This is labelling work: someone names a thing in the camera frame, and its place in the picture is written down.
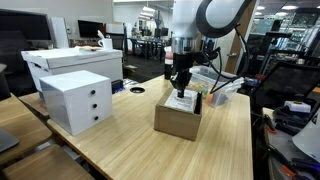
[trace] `paper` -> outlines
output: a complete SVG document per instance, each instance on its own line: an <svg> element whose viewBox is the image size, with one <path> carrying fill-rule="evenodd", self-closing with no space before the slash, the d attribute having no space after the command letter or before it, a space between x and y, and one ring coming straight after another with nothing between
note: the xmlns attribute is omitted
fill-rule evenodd
<svg viewBox="0 0 320 180"><path fill-rule="evenodd" d="M164 105L167 107L181 109L188 112L194 112L196 100L197 92L186 89L184 91L184 97L179 98L178 91L174 89Z"/></svg>

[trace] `wooden table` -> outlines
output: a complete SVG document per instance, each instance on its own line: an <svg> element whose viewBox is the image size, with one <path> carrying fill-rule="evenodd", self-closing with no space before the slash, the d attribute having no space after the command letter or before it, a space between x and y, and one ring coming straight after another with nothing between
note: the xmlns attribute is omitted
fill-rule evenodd
<svg viewBox="0 0 320 180"><path fill-rule="evenodd" d="M93 179L57 145L7 167L4 173L8 179Z"/></svg>
<svg viewBox="0 0 320 180"><path fill-rule="evenodd" d="M0 101L0 127L20 140L17 146L0 153L0 165L33 150L51 136L51 131L13 94Z"/></svg>
<svg viewBox="0 0 320 180"><path fill-rule="evenodd" d="M320 93L320 88L319 87L314 88L313 92Z"/></svg>
<svg viewBox="0 0 320 180"><path fill-rule="evenodd" d="M195 142L153 129L155 105L168 87L163 76L112 96L113 116L71 136L49 127L104 176L112 179L253 179L249 97L203 105Z"/></svg>
<svg viewBox="0 0 320 180"><path fill-rule="evenodd" d="M41 116L47 117L49 119L49 113L46 103L39 97L39 94L37 92L21 96L19 97L19 99L31 109L40 113Z"/></svg>

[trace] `black cable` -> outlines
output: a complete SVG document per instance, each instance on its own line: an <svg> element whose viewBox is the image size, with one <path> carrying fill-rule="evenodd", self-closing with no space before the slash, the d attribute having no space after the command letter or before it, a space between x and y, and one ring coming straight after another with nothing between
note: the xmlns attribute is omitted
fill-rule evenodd
<svg viewBox="0 0 320 180"><path fill-rule="evenodd" d="M246 43L246 41L244 40L244 38L242 37L242 35L240 34L240 32L238 31L237 27L234 28L237 35L239 36L240 38L240 42L242 44L242 47L244 45L244 50L246 51L246 61L245 61L245 65L242 69L242 71L240 72L240 74L238 74L236 77L233 77L232 79L230 79L229 81L227 81L226 83L222 84L220 87L216 88L216 89L212 89L210 91L210 94L213 94L215 92L217 92L218 90L220 90L221 88L225 87L226 85L232 83L233 81L239 79L240 77L242 77L248 70L248 67L249 67L249 47L248 47L248 44Z"/></svg>
<svg viewBox="0 0 320 180"><path fill-rule="evenodd" d="M218 82L219 82L219 79L220 79L220 76L221 76L221 72L222 72L222 58L221 58L221 51L220 51L221 49L219 48L218 49L218 54L219 54L219 59L220 59L220 71L219 71L219 73L217 73L218 74L218 77L217 77L217 80L216 80L216 83L214 83L214 86L212 87L212 89L211 89L211 91L214 89L214 88L216 88L216 86L217 86L217 84L218 84Z"/></svg>
<svg viewBox="0 0 320 180"><path fill-rule="evenodd" d="M217 74L220 74L220 76L222 76L223 78L225 79L232 79L232 77L229 77L229 76L226 76L222 73L219 73L219 71L214 67L214 65L212 64L212 62L210 61L210 59L207 58L207 56L205 56L205 59L208 61L209 65L212 67L212 69L217 73Z"/></svg>

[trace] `ceiling light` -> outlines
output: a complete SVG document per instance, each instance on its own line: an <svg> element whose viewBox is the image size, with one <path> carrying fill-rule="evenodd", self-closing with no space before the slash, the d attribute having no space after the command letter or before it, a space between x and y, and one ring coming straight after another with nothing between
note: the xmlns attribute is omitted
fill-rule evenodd
<svg viewBox="0 0 320 180"><path fill-rule="evenodd" d="M142 10L143 11L149 11L149 12L155 12L156 11L156 10L154 10L152 8L147 7L147 6L144 6Z"/></svg>
<svg viewBox="0 0 320 180"><path fill-rule="evenodd" d="M148 16L148 17L153 17L153 14L151 14L151 13L145 13L145 12L141 12L140 15L142 15L142 16Z"/></svg>
<svg viewBox="0 0 320 180"><path fill-rule="evenodd" d="M264 10L265 9L265 7L263 7L263 6L258 6L258 8L257 8L258 10Z"/></svg>
<svg viewBox="0 0 320 180"><path fill-rule="evenodd" d="M286 13L286 12L278 12L276 15L278 15L278 16L285 16L285 15L287 15L288 13Z"/></svg>
<svg viewBox="0 0 320 180"><path fill-rule="evenodd" d="M283 6L282 9L285 9L285 10L292 10L292 9L297 9L298 6Z"/></svg>

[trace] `ceiling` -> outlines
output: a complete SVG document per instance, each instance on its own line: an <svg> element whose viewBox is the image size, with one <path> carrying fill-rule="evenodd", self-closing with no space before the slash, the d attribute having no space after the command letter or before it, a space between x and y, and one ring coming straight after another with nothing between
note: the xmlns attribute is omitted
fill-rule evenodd
<svg viewBox="0 0 320 180"><path fill-rule="evenodd" d="M173 0L114 0L115 3L146 3L151 6L163 7L170 9L173 5ZM265 7L264 10L257 10L264 15L275 15L277 12L286 12L288 15L293 15L295 10L283 10L283 6L298 6L301 8L316 8L320 6L320 0L260 0L260 6Z"/></svg>
<svg viewBox="0 0 320 180"><path fill-rule="evenodd" d="M260 6L264 10L257 10L263 15L275 15L277 12L286 12L293 15L295 10L283 10L283 6L298 6L300 8L316 8L320 6L320 0L260 0Z"/></svg>

